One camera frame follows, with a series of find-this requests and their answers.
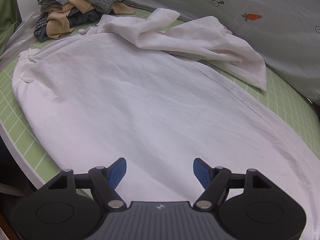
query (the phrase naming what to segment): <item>pile of clothes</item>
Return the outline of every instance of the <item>pile of clothes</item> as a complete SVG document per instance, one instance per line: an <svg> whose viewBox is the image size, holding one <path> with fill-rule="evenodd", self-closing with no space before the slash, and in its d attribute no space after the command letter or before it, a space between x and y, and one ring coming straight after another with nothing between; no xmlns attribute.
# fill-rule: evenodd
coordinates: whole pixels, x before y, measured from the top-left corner
<svg viewBox="0 0 320 240"><path fill-rule="evenodd" d="M59 39L74 30L74 26L96 22L102 14L134 14L124 0L38 0L41 16L34 30L40 41Z"/></svg>

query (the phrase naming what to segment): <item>white cloth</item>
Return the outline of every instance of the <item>white cloth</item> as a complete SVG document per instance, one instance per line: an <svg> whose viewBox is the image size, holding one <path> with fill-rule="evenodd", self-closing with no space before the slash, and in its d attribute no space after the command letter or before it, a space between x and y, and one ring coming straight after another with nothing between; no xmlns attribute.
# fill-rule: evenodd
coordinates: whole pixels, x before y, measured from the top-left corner
<svg viewBox="0 0 320 240"><path fill-rule="evenodd" d="M155 10L147 20L103 15L99 27L90 27L89 34L116 33L141 49L204 59L255 87L267 89L263 58L246 41L232 35L216 17L183 23L165 33L160 31L179 16L178 12L163 8Z"/></svg>
<svg viewBox="0 0 320 240"><path fill-rule="evenodd" d="M318 240L320 161L291 127L206 65L90 34L108 26L22 52L15 68L14 94L60 168L85 173L126 158L116 190L127 204L194 202L196 157L234 173L256 168L304 208L301 239Z"/></svg>

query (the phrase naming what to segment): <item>orange carrot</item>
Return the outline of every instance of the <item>orange carrot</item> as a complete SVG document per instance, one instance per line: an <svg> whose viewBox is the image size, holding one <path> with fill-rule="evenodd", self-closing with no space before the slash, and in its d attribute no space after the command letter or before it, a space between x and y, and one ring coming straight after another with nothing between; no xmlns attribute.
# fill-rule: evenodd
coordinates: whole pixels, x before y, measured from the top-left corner
<svg viewBox="0 0 320 240"><path fill-rule="evenodd" d="M250 20L250 21L255 21L255 20L258 20L258 19L260 19L260 18L262 18L262 16L261 15L257 15L257 14L251 14L251 13L249 13L249 14L242 14L241 15L243 18L245 18L244 20L247 22L248 21L248 19Z"/></svg>

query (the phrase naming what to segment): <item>cross symbol print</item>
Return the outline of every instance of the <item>cross symbol print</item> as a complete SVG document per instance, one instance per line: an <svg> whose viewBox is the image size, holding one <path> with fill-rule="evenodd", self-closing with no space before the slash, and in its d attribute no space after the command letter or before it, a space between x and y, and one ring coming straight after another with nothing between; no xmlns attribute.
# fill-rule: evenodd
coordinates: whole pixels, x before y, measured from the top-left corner
<svg viewBox="0 0 320 240"><path fill-rule="evenodd" d="M161 209L165 208L165 206L162 204L159 204L159 205L156 205L156 208L161 210Z"/></svg>
<svg viewBox="0 0 320 240"><path fill-rule="evenodd" d="M218 7L218 6L219 6L219 3L218 3L217 1L215 1L215 0L213 0L211 3L212 3L212 5L215 6L215 7Z"/></svg>

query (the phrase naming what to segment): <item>metal pin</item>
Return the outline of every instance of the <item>metal pin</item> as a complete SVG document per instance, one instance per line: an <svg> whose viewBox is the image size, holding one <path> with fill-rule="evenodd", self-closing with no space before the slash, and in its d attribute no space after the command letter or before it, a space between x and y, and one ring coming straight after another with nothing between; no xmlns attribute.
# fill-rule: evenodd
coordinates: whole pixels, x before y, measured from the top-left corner
<svg viewBox="0 0 320 240"><path fill-rule="evenodd" d="M108 203L108 206L111 208L121 208L123 205L124 203L121 200L111 200Z"/></svg>
<svg viewBox="0 0 320 240"><path fill-rule="evenodd" d="M207 201L207 200L200 200L196 203L196 206L198 208L201 208L201 209L207 209L207 208L210 208L212 206L212 203L210 201Z"/></svg>

